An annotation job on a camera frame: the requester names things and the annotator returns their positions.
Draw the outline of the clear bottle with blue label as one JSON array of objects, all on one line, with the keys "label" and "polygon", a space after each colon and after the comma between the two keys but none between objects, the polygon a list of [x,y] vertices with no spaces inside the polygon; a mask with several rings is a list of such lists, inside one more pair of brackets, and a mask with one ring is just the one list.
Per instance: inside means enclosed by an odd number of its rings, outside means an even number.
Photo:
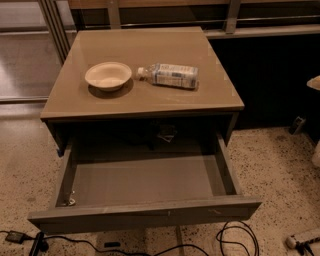
[{"label": "clear bottle with blue label", "polygon": [[137,69],[137,78],[153,85],[193,90],[197,86],[197,67],[156,63]]}]

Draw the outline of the open grey top drawer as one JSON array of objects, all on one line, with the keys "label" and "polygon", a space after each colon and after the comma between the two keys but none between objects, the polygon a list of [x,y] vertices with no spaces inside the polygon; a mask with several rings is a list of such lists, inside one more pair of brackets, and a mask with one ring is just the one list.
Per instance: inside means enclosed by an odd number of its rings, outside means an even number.
[{"label": "open grey top drawer", "polygon": [[218,133],[152,147],[111,137],[72,141],[49,208],[28,219],[48,234],[130,230],[247,220],[260,204]]}]

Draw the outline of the white paper bowl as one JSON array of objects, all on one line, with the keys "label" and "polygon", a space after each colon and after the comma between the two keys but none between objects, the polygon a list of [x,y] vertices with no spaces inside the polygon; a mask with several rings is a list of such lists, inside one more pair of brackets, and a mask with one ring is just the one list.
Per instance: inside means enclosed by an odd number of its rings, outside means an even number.
[{"label": "white paper bowl", "polygon": [[85,74],[85,81],[102,91],[120,89],[132,76],[131,69],[118,62],[104,62],[91,67]]}]

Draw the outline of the dark device on floor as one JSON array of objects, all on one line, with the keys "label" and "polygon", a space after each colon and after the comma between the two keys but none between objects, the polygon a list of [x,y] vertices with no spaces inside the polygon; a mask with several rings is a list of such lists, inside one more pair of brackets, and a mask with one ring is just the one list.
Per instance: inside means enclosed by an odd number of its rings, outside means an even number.
[{"label": "dark device on floor", "polygon": [[289,133],[291,135],[298,134],[302,130],[305,123],[306,123],[305,118],[297,116],[289,128]]}]

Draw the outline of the white power strip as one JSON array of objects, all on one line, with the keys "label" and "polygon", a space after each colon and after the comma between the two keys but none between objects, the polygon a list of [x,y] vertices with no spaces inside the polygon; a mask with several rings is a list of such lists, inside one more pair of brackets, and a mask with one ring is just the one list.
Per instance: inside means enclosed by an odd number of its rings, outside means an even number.
[{"label": "white power strip", "polygon": [[285,243],[290,249],[295,249],[298,245],[311,244],[320,241],[320,228],[314,228],[289,236]]}]

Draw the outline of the black power adapter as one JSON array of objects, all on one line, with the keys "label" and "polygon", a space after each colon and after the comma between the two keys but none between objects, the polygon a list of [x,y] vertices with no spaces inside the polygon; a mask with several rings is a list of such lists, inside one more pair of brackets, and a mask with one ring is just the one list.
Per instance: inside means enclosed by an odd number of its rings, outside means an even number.
[{"label": "black power adapter", "polygon": [[17,231],[9,231],[5,240],[8,242],[22,244],[24,241],[25,234]]}]

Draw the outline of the metal railing frame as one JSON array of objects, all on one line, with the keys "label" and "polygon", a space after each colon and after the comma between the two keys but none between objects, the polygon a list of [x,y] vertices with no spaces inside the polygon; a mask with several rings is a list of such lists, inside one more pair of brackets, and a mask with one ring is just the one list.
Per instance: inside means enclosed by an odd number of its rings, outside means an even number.
[{"label": "metal railing frame", "polygon": [[320,33],[320,0],[35,0],[58,56],[70,51],[58,4],[77,30],[201,27],[210,39]]}]

